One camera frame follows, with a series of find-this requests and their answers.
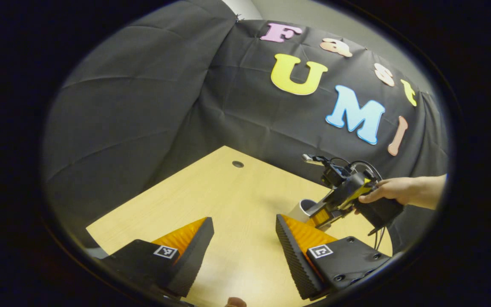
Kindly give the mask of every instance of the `foam letter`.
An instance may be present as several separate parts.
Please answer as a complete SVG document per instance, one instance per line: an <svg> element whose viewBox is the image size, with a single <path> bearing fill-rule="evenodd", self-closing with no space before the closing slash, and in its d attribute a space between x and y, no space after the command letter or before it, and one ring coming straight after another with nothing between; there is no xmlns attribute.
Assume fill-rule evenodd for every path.
<svg viewBox="0 0 491 307"><path fill-rule="evenodd" d="M374 73L376 76L385 84L389 86L395 86L395 81L393 81L392 74L390 70L385 68L384 66L374 63Z"/></svg>
<svg viewBox="0 0 491 307"><path fill-rule="evenodd" d="M403 85L405 86L405 95L407 95L407 99L410 101L410 103L413 104L413 106L416 106L416 101L414 100L413 96L416 94L414 93L413 88L410 86L409 82L406 82L405 80L401 79L401 82L403 82Z"/></svg>
<svg viewBox="0 0 491 307"><path fill-rule="evenodd" d="M393 138L393 142L387 147L387 151L392 156L397 156L399 152L399 146L401 145L401 141L403 140L403 136L405 131L409 128L409 124L405 120L405 117L399 116L399 127L397 127L397 132Z"/></svg>
<svg viewBox="0 0 491 307"><path fill-rule="evenodd" d="M263 41L275 41L276 43L283 43L284 39L281 38L282 35L284 35L286 39L290 39L295 33L302 33L302 30L300 28L280 25L279 23L269 23L269 26L269 31L265 34L265 36L261 36L261 39Z"/></svg>
<svg viewBox="0 0 491 307"><path fill-rule="evenodd" d="M295 64L300 63L300 59L285 54L276 54L274 57L276 58L276 64L274 64L270 76L272 82L279 89L295 95L310 95L315 92L318 89L321 74L328 70L327 67L319 63L306 62L306 65L310 67L308 78L306 82L298 84L291 81L291 72Z"/></svg>
<svg viewBox="0 0 491 307"><path fill-rule="evenodd" d="M327 115L325 120L333 126L342 128L345 125L344 113L346 113L348 131L352 132L363 123L363 127L357 131L357 136L365 142L375 145L378 142L376 132L380 124L380 117L382 117L386 108L380 103L371 100L360 109L359 102L352 89L341 85L337 85L335 89L338 91L335 110L333 110L333 114Z"/></svg>
<svg viewBox="0 0 491 307"><path fill-rule="evenodd" d="M320 47L324 50L340 54L341 56L352 56L349 52L349 46L345 42L337 39L324 38L323 43L320 43Z"/></svg>

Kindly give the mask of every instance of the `finger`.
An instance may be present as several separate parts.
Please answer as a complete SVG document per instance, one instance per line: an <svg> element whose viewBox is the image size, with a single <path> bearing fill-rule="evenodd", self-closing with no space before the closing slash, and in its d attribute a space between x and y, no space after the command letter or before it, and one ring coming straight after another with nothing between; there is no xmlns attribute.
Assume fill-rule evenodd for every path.
<svg viewBox="0 0 491 307"><path fill-rule="evenodd" d="M384 180L380 180L376 183L376 187L381 187L383 186L384 184L390 182L390 179L384 179Z"/></svg>
<svg viewBox="0 0 491 307"><path fill-rule="evenodd" d="M359 201L364 203L364 204L368 204L368 203L372 203L376 200L379 200L382 197L384 197L384 190L377 188L376 190L370 192L367 195L359 196Z"/></svg>
<svg viewBox="0 0 491 307"><path fill-rule="evenodd" d="M238 297L229 297L226 304L227 306L232 306L232 307L247 307L246 302Z"/></svg>

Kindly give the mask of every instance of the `cable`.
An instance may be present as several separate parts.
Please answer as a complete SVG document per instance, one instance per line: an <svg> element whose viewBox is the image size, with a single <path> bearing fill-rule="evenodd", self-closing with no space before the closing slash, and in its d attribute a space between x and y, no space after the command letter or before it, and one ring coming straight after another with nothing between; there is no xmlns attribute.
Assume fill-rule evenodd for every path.
<svg viewBox="0 0 491 307"><path fill-rule="evenodd" d="M339 157L334 157L334 158L331 158L329 161L330 161L330 162L333 162L333 160L334 160L334 159L339 159L339 160L341 160L341 161L346 162L346 164L347 164L347 165L349 164L349 162L348 162L346 159L339 158Z"/></svg>
<svg viewBox="0 0 491 307"><path fill-rule="evenodd" d="M378 249L380 248L380 244L382 244L382 237L384 237L384 232L386 230L386 227L384 227L382 229L382 233L380 234L380 242L378 242L378 246L376 247L376 250L378 251Z"/></svg>
<svg viewBox="0 0 491 307"><path fill-rule="evenodd" d="M353 161L352 163L350 163L351 165L354 165L356 163L363 163L364 165L366 165L368 168L371 169L371 171L375 172L376 175L378 176L378 180L382 180L382 176L380 175L380 173L378 173L378 171L376 170L376 168L371 165L370 163L368 163L367 161L363 161L363 160L357 160L357 161Z"/></svg>

